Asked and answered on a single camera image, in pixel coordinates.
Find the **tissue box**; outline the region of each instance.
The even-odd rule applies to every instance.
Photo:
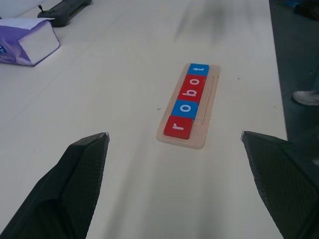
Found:
[[[0,63],[35,66],[59,47],[47,18],[0,19]]]

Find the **white shoe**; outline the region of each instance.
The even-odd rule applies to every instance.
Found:
[[[319,106],[318,91],[296,91],[293,93],[293,98],[306,106]]]

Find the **table surface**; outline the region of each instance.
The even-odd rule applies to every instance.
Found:
[[[96,0],[56,33],[36,67],[0,65],[0,231],[68,145],[108,131],[88,239],[282,239],[240,140],[286,139],[268,0]],[[156,140],[189,62],[221,66],[201,150]]]

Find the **black object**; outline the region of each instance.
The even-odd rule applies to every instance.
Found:
[[[35,185],[0,239],[84,239],[100,195],[109,136],[70,145]]]
[[[319,168],[285,140],[243,132],[249,164],[265,206],[285,239],[319,238]]]
[[[295,12],[312,20],[319,20],[319,0],[305,0],[297,5]]]
[[[55,5],[53,8],[43,11],[42,6],[39,5],[41,12],[38,17],[54,18],[51,20],[52,26],[65,26],[70,19],[72,13],[81,5],[89,5],[92,0],[62,0],[62,2]]]

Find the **wooden board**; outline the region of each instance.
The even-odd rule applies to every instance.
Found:
[[[219,66],[216,66],[216,65],[209,66],[209,72],[206,78],[205,87],[199,102],[196,118],[193,123],[189,139],[174,138],[174,137],[169,137],[163,134],[166,122],[173,110],[173,107],[178,97],[178,93],[187,75],[189,66],[190,66],[190,63],[186,64],[180,75],[180,78],[175,87],[173,95],[168,103],[166,111],[159,124],[159,129],[157,131],[157,139],[165,143],[171,143],[171,144],[176,144],[176,145],[180,145],[184,147],[201,149],[204,147],[206,142],[210,117],[211,117],[215,93],[217,89],[217,83],[219,79],[219,73],[220,73]]]

